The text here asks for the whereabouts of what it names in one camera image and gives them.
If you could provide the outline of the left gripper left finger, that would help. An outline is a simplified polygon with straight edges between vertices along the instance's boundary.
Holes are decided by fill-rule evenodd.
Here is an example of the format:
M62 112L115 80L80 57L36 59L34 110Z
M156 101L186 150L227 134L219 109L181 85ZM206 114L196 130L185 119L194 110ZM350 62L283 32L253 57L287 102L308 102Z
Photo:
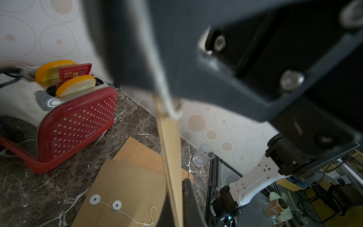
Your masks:
M175 221L170 204L169 193L167 193L162 207L162 211L160 213L159 220L157 222L157 227L174 227L174 226L175 226Z

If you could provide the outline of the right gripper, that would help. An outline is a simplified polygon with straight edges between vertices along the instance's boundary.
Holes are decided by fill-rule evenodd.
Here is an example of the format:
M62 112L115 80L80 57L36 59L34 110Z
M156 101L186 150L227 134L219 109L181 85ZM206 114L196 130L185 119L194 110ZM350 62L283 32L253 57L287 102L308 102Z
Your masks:
M287 107L270 123L309 159L333 158L363 138L363 52L354 51L327 75L291 91L279 86Z

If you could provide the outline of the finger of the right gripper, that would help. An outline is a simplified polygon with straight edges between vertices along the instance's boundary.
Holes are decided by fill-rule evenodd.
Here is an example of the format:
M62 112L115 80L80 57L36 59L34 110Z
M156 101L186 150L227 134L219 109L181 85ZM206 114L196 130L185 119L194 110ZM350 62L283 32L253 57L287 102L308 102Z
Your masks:
M305 96L345 122L363 115L361 1L83 1L116 85L270 121Z

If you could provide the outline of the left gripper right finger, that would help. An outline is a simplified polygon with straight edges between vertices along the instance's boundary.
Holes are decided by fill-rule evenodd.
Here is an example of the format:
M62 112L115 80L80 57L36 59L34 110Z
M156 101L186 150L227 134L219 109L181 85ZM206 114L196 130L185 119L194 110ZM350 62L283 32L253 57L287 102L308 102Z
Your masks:
M184 227L206 227L207 223L199 209L199 204L190 179L182 182Z

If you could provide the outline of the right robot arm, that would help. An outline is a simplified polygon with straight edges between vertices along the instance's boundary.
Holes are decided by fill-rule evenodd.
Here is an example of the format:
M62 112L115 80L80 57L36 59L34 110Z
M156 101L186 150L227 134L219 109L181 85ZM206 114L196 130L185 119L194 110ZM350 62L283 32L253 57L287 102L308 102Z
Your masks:
M363 135L362 1L83 1L116 86L153 92L160 120L178 97L211 103L278 135L225 186L217 218L270 184L338 159Z

